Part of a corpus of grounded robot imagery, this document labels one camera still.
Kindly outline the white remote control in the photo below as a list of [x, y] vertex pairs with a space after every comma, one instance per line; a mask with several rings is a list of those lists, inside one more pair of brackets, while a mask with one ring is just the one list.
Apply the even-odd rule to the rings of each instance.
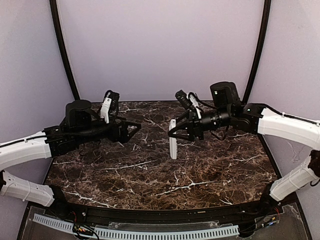
[[[176, 120], [171, 119], [169, 123], [169, 130], [172, 130], [175, 127], [176, 127]], [[171, 159], [176, 160], [177, 154], [178, 154], [178, 145], [177, 145], [177, 139], [174, 137], [169, 137], [169, 152], [170, 152]]]

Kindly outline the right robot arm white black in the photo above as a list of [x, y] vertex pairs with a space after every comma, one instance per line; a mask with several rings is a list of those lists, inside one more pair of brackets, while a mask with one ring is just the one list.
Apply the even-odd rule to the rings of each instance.
[[284, 198], [308, 183], [320, 179], [320, 122], [279, 112], [264, 103], [241, 102], [236, 85], [222, 81], [210, 86], [214, 105], [211, 111], [200, 108], [201, 100], [193, 92], [176, 92], [185, 113], [169, 124], [170, 157], [178, 154], [177, 140], [204, 139], [204, 132], [230, 127], [255, 135], [269, 135], [294, 141], [312, 150], [310, 155], [288, 174], [269, 183], [263, 191], [258, 211], [267, 212]]

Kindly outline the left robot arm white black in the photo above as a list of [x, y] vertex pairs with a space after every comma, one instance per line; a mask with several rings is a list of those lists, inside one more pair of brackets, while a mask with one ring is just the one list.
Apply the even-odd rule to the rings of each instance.
[[53, 210], [59, 217], [71, 210], [62, 189], [55, 185], [41, 185], [19, 178], [8, 168], [38, 159], [65, 155], [80, 145], [109, 139], [127, 143], [141, 124], [119, 117], [119, 102], [106, 97], [99, 112], [88, 100], [75, 100], [65, 107], [60, 125], [47, 127], [31, 136], [0, 145], [0, 194], [33, 202]]

